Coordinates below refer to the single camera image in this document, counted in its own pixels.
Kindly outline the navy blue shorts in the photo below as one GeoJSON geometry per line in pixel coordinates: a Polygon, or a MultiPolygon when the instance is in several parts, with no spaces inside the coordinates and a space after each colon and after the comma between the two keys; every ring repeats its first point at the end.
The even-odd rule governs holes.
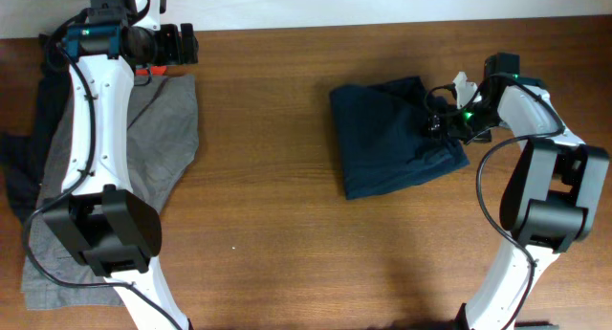
{"type": "Polygon", "coordinates": [[[330,92],[346,199],[415,187],[470,164],[458,140],[425,134],[425,97],[419,77],[330,92]]]}

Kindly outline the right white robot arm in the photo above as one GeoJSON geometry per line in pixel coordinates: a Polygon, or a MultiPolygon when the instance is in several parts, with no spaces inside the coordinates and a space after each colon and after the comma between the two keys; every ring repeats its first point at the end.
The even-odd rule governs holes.
{"type": "Polygon", "coordinates": [[[610,157],[567,127],[544,82],[520,74],[518,55],[492,55],[480,83],[460,72],[444,88],[456,102],[427,108],[429,137],[487,143],[495,127],[513,133],[484,155],[475,180],[479,206],[502,242],[479,290],[449,326],[517,329],[516,318],[542,274],[591,232],[610,157]],[[484,169],[494,153],[513,143],[521,153],[494,219],[480,189],[484,169]]]}

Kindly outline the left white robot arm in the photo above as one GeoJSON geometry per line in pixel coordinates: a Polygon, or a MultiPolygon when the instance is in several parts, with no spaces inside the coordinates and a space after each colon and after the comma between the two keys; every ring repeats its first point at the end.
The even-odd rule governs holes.
{"type": "Polygon", "coordinates": [[[71,151],[59,195],[35,212],[72,259],[115,290],[140,329],[187,329],[159,260],[159,213],[133,192],[128,104],[136,73],[193,64],[192,27],[162,22],[166,0],[90,0],[51,36],[74,97],[71,151]]]}

